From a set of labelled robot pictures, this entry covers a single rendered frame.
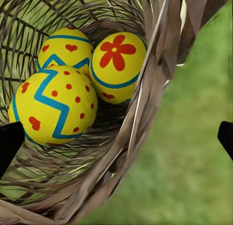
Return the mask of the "wicker basket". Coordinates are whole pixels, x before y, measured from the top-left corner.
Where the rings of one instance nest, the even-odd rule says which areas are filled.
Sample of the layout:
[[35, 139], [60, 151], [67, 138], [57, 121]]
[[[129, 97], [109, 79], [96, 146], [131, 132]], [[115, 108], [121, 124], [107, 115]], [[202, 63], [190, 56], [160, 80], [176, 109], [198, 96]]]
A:
[[[2, 6], [0, 6], [0, 14], [3, 12], [4, 17], [0, 23], [0, 80], [2, 82], [2, 89], [4, 93], [4, 106], [0, 105], [0, 111], [4, 119], [8, 122], [7, 117], [2, 110], [8, 113], [9, 107], [7, 106], [6, 96], [7, 90], [5, 87], [5, 81], [9, 83], [9, 98], [14, 96], [14, 89], [12, 81], [22, 83], [26, 81], [22, 80], [22, 71], [24, 67], [25, 57], [29, 57], [29, 63], [27, 70], [29, 71], [29, 77], [31, 77], [31, 66], [33, 62], [33, 75], [36, 73], [34, 59], [36, 55], [31, 55], [31, 52], [27, 53], [27, 47], [31, 43], [33, 45], [34, 34], [38, 32], [38, 38], [35, 45], [36, 50], [40, 50], [43, 45], [44, 36], [50, 37], [49, 34], [43, 33], [47, 28], [50, 30], [57, 23], [64, 18], [68, 21], [68, 25], [74, 26], [76, 29], [80, 29], [86, 24], [92, 17], [94, 21], [89, 22], [84, 28], [80, 29], [84, 34], [88, 34], [92, 30], [95, 32], [98, 29], [107, 28], [110, 30], [101, 31], [99, 34], [90, 38], [90, 41], [96, 39], [105, 39], [108, 36], [102, 36], [102, 33], [108, 33], [111, 31], [131, 32], [138, 34], [140, 37], [146, 40], [148, 51], [146, 53], [134, 92], [129, 104], [118, 105], [116, 107], [108, 106], [105, 111], [100, 111], [104, 114], [98, 114], [95, 121], [101, 123], [110, 123], [109, 125], [118, 124], [110, 128], [103, 128], [93, 123], [91, 128], [80, 139], [79, 143], [75, 143], [76, 147], [81, 150], [71, 149], [71, 144], [58, 144], [44, 146], [38, 144], [43, 151], [31, 150], [25, 143], [23, 143], [20, 149], [28, 151], [30, 155], [21, 152], [26, 159], [22, 159], [15, 155], [12, 163], [13, 167], [8, 167], [0, 181], [8, 181], [8, 183], [0, 183], [0, 186], [19, 186], [23, 189], [10, 189], [16, 191], [24, 191], [19, 198], [7, 197], [3, 193], [0, 193], [0, 225], [75, 225], [82, 218], [95, 211], [102, 206], [106, 199], [111, 197], [117, 190], [124, 177], [130, 171], [132, 166], [136, 163], [141, 150], [145, 144], [145, 141], [149, 135], [149, 132], [153, 126], [153, 123], [161, 108], [162, 96], [166, 92], [166, 88], [170, 84], [170, 80], [174, 81], [174, 74], [176, 66], [183, 65], [191, 52], [193, 44], [197, 38], [197, 33], [205, 26], [205, 24], [214, 16], [217, 11], [222, 8], [229, 0], [128, 0], [128, 2], [115, 0], [107, 0], [109, 6], [98, 7], [105, 4], [97, 3], [85, 3], [83, 0], [82, 5], [78, 8], [86, 8], [87, 10], [78, 15], [76, 19], [69, 21], [66, 16], [71, 15], [76, 9], [69, 12], [66, 16], [62, 14], [74, 7], [68, 7], [63, 12], [60, 12], [68, 2], [71, 0], [58, 0], [54, 4], [50, 4], [51, 0], [39, 0], [39, 2], [33, 7], [37, 8], [41, 1], [50, 6], [50, 8], [42, 15], [43, 18], [50, 10], [54, 10], [51, 16], [58, 13], [47, 26], [44, 26], [42, 30], [38, 30], [38, 26], [34, 28], [22, 19], [33, 9], [31, 8], [27, 14], [29, 6], [33, 0], [30, 0], [24, 7], [23, 4], [26, 0], [4, 0]], [[4, 7], [11, 2], [7, 10]], [[61, 7], [55, 8], [56, 5], [65, 2]], [[16, 7], [17, 10], [14, 14], [11, 11]], [[22, 18], [18, 18], [18, 14], [26, 7]], [[44, 7], [43, 6], [43, 7]], [[122, 7], [131, 16], [124, 14], [118, 7]], [[42, 7], [42, 8], [43, 8]], [[95, 7], [98, 7], [95, 9]], [[42, 9], [41, 8], [41, 9]], [[105, 12], [94, 14], [96, 10], [102, 10], [103, 8], [113, 11], [115, 16], [108, 16], [98, 19], [97, 15], [102, 15]], [[102, 10], [103, 11], [103, 10]], [[120, 16], [120, 15], [122, 16]], [[129, 19], [125, 19], [123, 14]], [[11, 17], [11, 21], [6, 27], [7, 18]], [[42, 17], [41, 16], [41, 17]], [[59, 17], [55, 23], [54, 21]], [[40, 18], [41, 18], [40, 17]], [[75, 16], [72, 16], [75, 17]], [[39, 19], [40, 19], [39, 18]], [[88, 19], [82, 25], [76, 27], [75, 22]], [[49, 19], [49, 18], [48, 18]], [[18, 21], [15, 40], [13, 47], [9, 47], [11, 43], [11, 33], [14, 22]], [[23, 27], [18, 35], [19, 24], [23, 23]], [[23, 36], [25, 27], [28, 26], [33, 30], [30, 41], [26, 40], [24, 51], [21, 51]], [[66, 26], [66, 28], [67, 28]], [[92, 33], [93, 33], [92, 32]], [[3, 45], [5, 38], [8, 36], [7, 45]], [[19, 49], [16, 49], [16, 44], [20, 40]], [[6, 50], [5, 63], [3, 64], [1, 49]], [[8, 52], [12, 51], [11, 66], [13, 65], [13, 59], [15, 53], [17, 53], [17, 64], [19, 69], [19, 79], [12, 78], [12, 67], [9, 68]], [[22, 68], [20, 71], [19, 55], [23, 54]], [[16, 64], [16, 66], [17, 66]], [[10, 77], [5, 77], [5, 67], [7, 67]], [[120, 107], [120, 108], [119, 108]], [[117, 110], [113, 110], [119, 108]], [[111, 113], [116, 112], [116, 114]], [[102, 117], [109, 118], [111, 116], [117, 116], [124, 113], [123, 119], [100, 119]], [[0, 119], [0, 124], [5, 126], [3, 120]], [[109, 126], [109, 125], [104, 125]], [[98, 140], [89, 137], [98, 137]], [[62, 147], [68, 148], [61, 149]], [[63, 160], [57, 156], [50, 155], [49, 152], [54, 149], [60, 149], [64, 152], [77, 152], [73, 158]], [[63, 152], [56, 151], [56, 153], [62, 154]], [[85, 159], [90, 159], [84, 161]], [[73, 161], [84, 161], [81, 164], [71, 164]], [[48, 177], [44, 179], [31, 179], [23, 173], [20, 173], [16, 169], [22, 167], [30, 172], [33, 170], [27, 169], [27, 167], [35, 167], [34, 171], [53, 171]], [[39, 167], [48, 167], [48, 169], [40, 169]], [[77, 172], [76, 172], [77, 171]], [[12, 178], [7, 176], [9, 172], [13, 172], [20, 178]], [[36, 174], [35, 172], [33, 172]], [[39, 174], [37, 176], [43, 177]], [[48, 184], [55, 176], [77, 176], [73, 179], [60, 179], [65, 183], [63, 184]], [[20, 180], [28, 180], [29, 182], [20, 182]], [[36, 182], [41, 180], [40, 183]], [[58, 179], [58, 181], [60, 181]], [[63, 182], [62, 181], [62, 182]], [[25, 200], [32, 200], [35, 193], [39, 193], [38, 196], [42, 198], [34, 200], [33, 202], [22, 204]]]

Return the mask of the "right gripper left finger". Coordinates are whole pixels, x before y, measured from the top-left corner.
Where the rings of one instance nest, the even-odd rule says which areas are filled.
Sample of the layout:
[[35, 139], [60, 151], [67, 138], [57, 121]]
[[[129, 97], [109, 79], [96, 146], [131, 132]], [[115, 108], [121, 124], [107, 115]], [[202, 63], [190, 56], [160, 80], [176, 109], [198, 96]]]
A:
[[25, 132], [20, 121], [0, 125], [0, 179], [14, 160], [25, 140]]

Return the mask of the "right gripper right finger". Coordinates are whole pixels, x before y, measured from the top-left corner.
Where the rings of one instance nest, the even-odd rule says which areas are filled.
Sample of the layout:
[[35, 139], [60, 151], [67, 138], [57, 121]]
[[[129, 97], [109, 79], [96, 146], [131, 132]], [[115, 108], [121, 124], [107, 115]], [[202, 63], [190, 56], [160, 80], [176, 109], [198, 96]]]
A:
[[222, 121], [217, 138], [233, 160], [233, 123]]

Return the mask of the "easter egg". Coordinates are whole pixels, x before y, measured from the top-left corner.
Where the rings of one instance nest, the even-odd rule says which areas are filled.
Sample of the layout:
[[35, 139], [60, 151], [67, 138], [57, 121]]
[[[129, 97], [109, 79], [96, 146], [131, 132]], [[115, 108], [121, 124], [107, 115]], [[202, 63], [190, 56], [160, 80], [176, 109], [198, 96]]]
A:
[[131, 32], [114, 33], [95, 47], [89, 79], [100, 99], [130, 103], [147, 51], [146, 40]]
[[54, 65], [69, 65], [88, 77], [88, 64], [95, 50], [92, 42], [76, 28], [55, 31], [42, 45], [36, 60], [36, 71]]
[[69, 65], [32, 74], [10, 99], [8, 124], [20, 121], [28, 142], [44, 146], [75, 141], [97, 119], [98, 95], [88, 77]]

